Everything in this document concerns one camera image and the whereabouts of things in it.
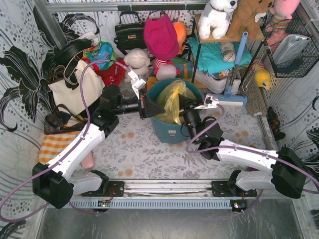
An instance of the teal cloth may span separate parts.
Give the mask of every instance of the teal cloth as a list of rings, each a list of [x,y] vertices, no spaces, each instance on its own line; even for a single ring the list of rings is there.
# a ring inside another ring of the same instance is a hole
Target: teal cloth
[[[198,40],[190,37],[188,40],[191,51],[196,58],[198,49]],[[235,51],[237,52],[239,43],[234,42]],[[249,64],[252,59],[251,53],[245,48],[239,65]],[[220,50],[220,43],[203,43],[201,45],[200,55],[198,59],[198,69],[208,74],[218,73],[235,66],[235,62],[227,62],[223,60]]]

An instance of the white bucket label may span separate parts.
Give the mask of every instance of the white bucket label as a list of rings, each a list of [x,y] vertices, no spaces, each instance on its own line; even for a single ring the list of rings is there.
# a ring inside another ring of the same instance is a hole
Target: white bucket label
[[[175,136],[176,130],[169,130],[169,131],[168,131],[168,134],[169,134],[170,136]]]

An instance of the white tote bag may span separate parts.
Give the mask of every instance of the white tote bag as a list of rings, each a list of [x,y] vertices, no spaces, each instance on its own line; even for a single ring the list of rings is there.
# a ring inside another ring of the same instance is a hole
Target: white tote bag
[[[87,63],[85,61],[79,60],[74,72],[78,83],[80,83],[82,72],[86,66]],[[88,68],[83,78],[83,94],[87,106],[90,106],[101,96],[104,86],[102,78],[95,74],[92,68]],[[74,115],[84,111],[80,86],[73,90],[66,87],[64,79],[59,79],[49,84],[49,87],[53,92],[56,105],[64,104]]]

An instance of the brown teddy bear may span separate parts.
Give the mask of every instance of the brown teddy bear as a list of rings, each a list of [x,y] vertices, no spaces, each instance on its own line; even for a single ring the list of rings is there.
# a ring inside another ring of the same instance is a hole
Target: brown teddy bear
[[[259,19],[273,6],[274,0],[241,0],[234,11],[227,36],[235,37],[240,27],[246,27],[248,39],[254,40],[259,29]]]

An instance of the blue broom handle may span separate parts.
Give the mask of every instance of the blue broom handle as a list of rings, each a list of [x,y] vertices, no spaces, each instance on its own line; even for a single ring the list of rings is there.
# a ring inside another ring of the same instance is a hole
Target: blue broom handle
[[[243,36],[241,37],[241,40],[239,43],[237,54],[236,54],[235,65],[239,65],[240,63],[241,57],[243,56],[243,52],[245,49],[247,38],[248,38],[248,32],[244,31]]]

